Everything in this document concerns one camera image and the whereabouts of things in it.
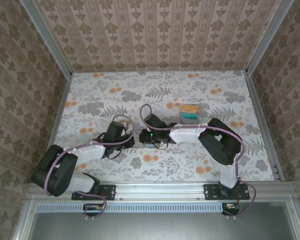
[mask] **floral wallpaper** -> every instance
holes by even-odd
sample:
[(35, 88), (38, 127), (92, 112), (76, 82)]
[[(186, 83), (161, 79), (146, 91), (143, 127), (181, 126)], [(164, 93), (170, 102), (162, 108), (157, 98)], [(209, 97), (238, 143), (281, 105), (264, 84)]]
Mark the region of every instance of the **floral wallpaper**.
[(0, 240), (17, 226), (65, 78), (18, 0), (0, 1)]
[[(244, 180), (274, 179), (242, 71), (74, 73), (55, 143), (64, 148), (88, 143), (105, 132), (117, 114), (132, 118), (139, 134), (145, 129), (140, 107), (146, 103), (166, 123), (180, 122), (181, 105), (199, 106), (201, 124), (218, 118), (243, 138), (247, 152), (239, 173)], [(143, 114), (146, 117), (149, 110), (144, 108)], [(131, 130), (131, 123), (126, 124)], [(195, 143), (169, 144), (165, 150), (129, 148), (115, 159), (95, 159), (76, 170), (102, 181), (220, 179), (217, 162)]]
[(300, 200), (300, 0), (295, 0), (253, 73), (285, 177)]
[(244, 69), (280, 0), (33, 0), (73, 72)]

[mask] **floral tablecloth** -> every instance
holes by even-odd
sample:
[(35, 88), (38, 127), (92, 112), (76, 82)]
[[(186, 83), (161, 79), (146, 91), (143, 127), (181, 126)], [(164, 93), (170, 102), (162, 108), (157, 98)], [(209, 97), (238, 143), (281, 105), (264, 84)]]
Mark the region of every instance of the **floral tablecloth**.
[[(75, 73), (56, 144), (67, 148), (88, 143), (105, 132), (116, 114), (143, 123), (139, 110), (150, 104), (166, 123), (179, 122), (183, 104), (200, 107), (200, 123), (218, 118), (244, 140), (247, 152), (239, 174), (248, 181), (271, 181), (273, 174), (242, 71), (142, 71)], [(149, 110), (144, 108), (144, 116)], [(95, 159), (76, 171), (102, 181), (218, 181), (218, 164), (195, 143), (170, 144), (166, 150), (125, 149), (119, 157)]]

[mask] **patterned wall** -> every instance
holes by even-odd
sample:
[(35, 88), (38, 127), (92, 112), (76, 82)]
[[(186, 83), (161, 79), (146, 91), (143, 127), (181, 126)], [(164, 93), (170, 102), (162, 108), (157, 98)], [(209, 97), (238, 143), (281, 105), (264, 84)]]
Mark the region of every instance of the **patterned wall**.
[(288, 181), (300, 199), (300, 0), (295, 0), (253, 73)]
[(0, 1), (0, 240), (16, 227), (65, 78), (16, 1)]
[(73, 72), (243, 69), (279, 0), (33, 0)]

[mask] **cable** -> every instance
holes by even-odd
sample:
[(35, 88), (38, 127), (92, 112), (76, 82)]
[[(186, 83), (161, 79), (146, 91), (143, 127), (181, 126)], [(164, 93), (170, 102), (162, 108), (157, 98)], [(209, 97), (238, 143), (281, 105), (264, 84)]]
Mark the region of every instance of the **cable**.
[(121, 150), (120, 150), (119, 153), (118, 153), (117, 155), (115, 155), (114, 157), (112, 157), (112, 158), (109, 158), (109, 156), (107, 156), (107, 157), (108, 157), (109, 160), (113, 160), (113, 159), (119, 157), (120, 153), (121, 153)]
[(86, 143), (86, 144), (83, 144), (83, 145), (79, 145), (79, 146), (76, 146), (76, 147), (71, 147), (69, 149), (66, 149), (64, 150), (62, 153), (60, 153), (60, 155), (54, 160), (54, 162), (52, 163), (47, 175), (46, 175), (46, 178), (45, 178), (45, 181), (44, 181), (44, 186), (43, 186), (43, 189), (44, 189), (44, 192), (47, 196), (52, 196), (52, 194), (50, 194), (48, 192), (48, 182), (49, 182), (49, 179), (50, 179), (50, 176), (51, 176), (51, 173), (52, 171), (54, 170), (55, 166), (58, 164), (59, 160), (62, 158), (63, 155), (65, 155), (66, 153), (69, 153), (73, 150), (79, 150), (79, 149), (82, 149), (82, 148), (86, 148), (86, 147), (90, 147), (90, 146), (111, 146), (111, 145), (120, 145), (120, 144), (124, 144), (126, 142), (128, 142), (133, 136), (134, 136), (134, 133), (135, 133), (135, 123), (134, 121), (132, 121), (132, 119), (128, 116), (125, 116), (123, 114), (118, 114), (118, 115), (115, 115), (112, 119), (112, 121), (115, 120), (115, 118), (117, 117), (124, 117), (124, 118), (127, 118), (129, 121), (131, 121), (132, 123), (132, 133), (131, 135), (124, 141), (121, 141), (121, 142), (90, 142), (90, 143)]
[[(85, 192), (82, 192), (82, 191), (76, 191), (76, 193), (80, 194), (82, 196), (95, 197), (95, 198), (99, 198), (99, 199), (103, 200), (103, 208), (101, 209), (101, 211), (97, 215), (91, 217), (92, 219), (99, 217), (106, 210), (106, 208), (107, 208), (107, 200), (105, 199), (105, 197), (100, 196), (100, 195), (96, 195), (96, 194), (88, 194), (88, 193), (85, 193)], [(85, 215), (85, 219), (89, 218), (89, 216), (87, 215), (87, 209), (89, 209), (89, 208), (91, 208), (93, 206), (95, 206), (95, 204), (91, 204), (91, 205), (86, 205), (85, 206), (84, 212), (83, 212), (83, 214)]]
[[(158, 127), (151, 126), (151, 125), (149, 125), (148, 123), (146, 123), (146, 121), (145, 121), (144, 118), (142, 117), (142, 110), (143, 110), (143, 108), (144, 108), (145, 106), (149, 107), (149, 109), (150, 109), (150, 114), (152, 113), (152, 108), (151, 108), (151, 106), (150, 106), (149, 104), (144, 104), (144, 105), (142, 105), (141, 108), (140, 108), (140, 118), (141, 118), (142, 122), (144, 123), (144, 125), (146, 125), (149, 129), (160, 130), (160, 131), (166, 131), (166, 130), (192, 129), (192, 128), (193, 128), (193, 126), (189, 126), (189, 125), (182, 125), (182, 126), (175, 126), (175, 127), (165, 127), (165, 128), (158, 128)], [(241, 180), (240, 177), (238, 176), (238, 175), (239, 175), (239, 164), (238, 164), (238, 161), (239, 161), (239, 159), (241, 159), (241, 157), (245, 154), (245, 152), (246, 152), (246, 145), (245, 145), (245, 143), (243, 142), (243, 140), (242, 140), (240, 137), (238, 137), (236, 134), (234, 134), (234, 133), (232, 133), (232, 132), (230, 132), (230, 131), (228, 131), (228, 130), (225, 130), (225, 129), (223, 129), (223, 128), (219, 128), (219, 127), (215, 127), (215, 126), (208, 126), (208, 125), (198, 125), (198, 128), (199, 128), (199, 129), (212, 129), (212, 130), (216, 130), (216, 131), (220, 131), (220, 132), (226, 133), (226, 134), (228, 134), (228, 135), (234, 137), (234, 138), (235, 138), (236, 140), (238, 140), (239, 143), (242, 145), (242, 151), (241, 151), (240, 155), (235, 159), (235, 176), (237, 177), (238, 181), (240, 181), (241, 183), (246, 184), (247, 186), (251, 187), (251, 188), (253, 189), (253, 191), (254, 191), (253, 198), (252, 198), (252, 200), (251, 200), (249, 206), (248, 206), (242, 213), (240, 213), (240, 214), (238, 214), (238, 215), (236, 215), (236, 216), (233, 216), (233, 218), (242, 216), (242, 215), (243, 215), (244, 213), (246, 213), (246, 212), (250, 209), (250, 207), (254, 204), (255, 199), (256, 199), (256, 196), (257, 196), (257, 190), (256, 190), (256, 188), (255, 188), (253, 185), (251, 185), (250, 183), (247, 183), (247, 182)]]
[(153, 144), (153, 146), (158, 150), (166, 150), (169, 146), (169, 143), (166, 144), (166, 148), (158, 148), (155, 143)]

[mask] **gray leaf pattern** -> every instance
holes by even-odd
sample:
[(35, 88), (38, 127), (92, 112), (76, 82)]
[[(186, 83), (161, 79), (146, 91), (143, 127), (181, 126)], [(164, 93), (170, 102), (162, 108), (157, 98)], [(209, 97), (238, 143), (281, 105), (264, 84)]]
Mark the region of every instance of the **gray leaf pattern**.
[[(56, 144), (75, 147), (88, 143), (108, 129), (113, 116), (129, 116), (137, 134), (145, 129), (139, 111), (150, 104), (165, 123), (180, 123), (181, 105), (199, 106), (200, 124), (218, 118), (246, 144), (239, 161), (244, 180), (273, 179), (249, 91), (241, 71), (142, 71), (74, 73)], [(142, 115), (149, 114), (144, 108)], [(116, 121), (132, 129), (123, 117)], [(1, 141), (8, 136), (2, 135)], [(110, 158), (118, 154), (115, 151)], [(218, 181), (218, 163), (197, 143), (155, 148), (124, 149), (115, 159), (95, 159), (76, 169), (101, 181)]]

